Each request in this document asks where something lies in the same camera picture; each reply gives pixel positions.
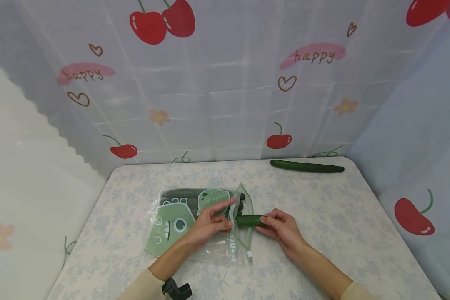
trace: forearm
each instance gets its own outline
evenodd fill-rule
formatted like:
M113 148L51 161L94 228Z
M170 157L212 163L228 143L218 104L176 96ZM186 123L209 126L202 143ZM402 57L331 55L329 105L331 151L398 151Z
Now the forearm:
M347 275L312 247L305 247L302 251L299 265L332 300L340 300L352 283Z
M155 278L149 269L145 269L117 300L163 300L163 284L165 282Z
M166 281L178 271L192 253L191 246L180 239L150 266L150 272L159 280Z

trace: wall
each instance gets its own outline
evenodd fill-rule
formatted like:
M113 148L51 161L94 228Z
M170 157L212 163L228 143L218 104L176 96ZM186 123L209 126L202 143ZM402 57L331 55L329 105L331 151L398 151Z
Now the wall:
M450 299L450 22L347 156Z
M448 21L411 26L410 7L0 1L0 67L103 176L122 164L343 155Z
M48 295L105 185L57 132L0 70L0 299Z

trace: floral tablecloth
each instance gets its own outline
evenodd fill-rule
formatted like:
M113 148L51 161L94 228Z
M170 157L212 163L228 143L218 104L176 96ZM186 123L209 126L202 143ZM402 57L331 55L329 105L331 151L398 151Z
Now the floral tablecloth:
M439 300L412 253L355 164L345 157L296 161L342 165L335 174L272 167L268 160L124 165L110 176L49 299L115 299L150 261L144 215L162 187L243 183L256 214L273 208L297 219L306 240L379 299ZM193 299L328 299L285 257L254 233L253 263L188 261L174 276Z

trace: finger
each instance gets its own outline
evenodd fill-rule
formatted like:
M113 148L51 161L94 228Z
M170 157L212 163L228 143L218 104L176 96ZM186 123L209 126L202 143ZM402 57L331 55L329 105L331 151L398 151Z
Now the finger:
M278 231L282 226L284 226L284 223L282 221L276 220L276 219L274 219L274 218L272 218L270 216L261 217L260 221L263 224L269 225L270 227L272 227L276 231Z
M273 209L270 217L273 217L274 219L281 219L282 221L287 221L289 218L293 218L291 215L287 214L284 211L281 211L278 208Z
M216 203L213 206L210 206L208 208L204 208L203 209L203 213L204 214L208 214L208 215L212 215L215 212L218 212L218 211L220 211L220 210L222 210L224 208L227 208L228 206L232 205L235 202L237 202L237 199L236 198L231 198L231 199L228 199L227 201Z
M273 214L274 214L274 212L271 211L271 212L269 212L269 213L266 213L265 215L266 215L267 217L273 217Z
M218 216L212 218L212 223L218 223L218 222L228 222L228 220L224 215L218 215Z
M259 233L262 233L272 239L276 239L276 240L278 239L278 234L273 229L257 226L257 227L255 227L255 230L257 230Z
M232 229L233 222L218 222L210 224L209 226L213 228L213 233L217 233L218 231L226 231Z

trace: person's right hand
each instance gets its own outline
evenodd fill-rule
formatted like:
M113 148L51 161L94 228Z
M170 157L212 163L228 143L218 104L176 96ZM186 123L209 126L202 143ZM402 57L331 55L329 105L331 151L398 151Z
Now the person's right hand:
M255 229L259 233L278 240L288 258L300 265L300 257L310 245L302 237L295 218L276 208L263 215L260 221L267 227L257 226Z

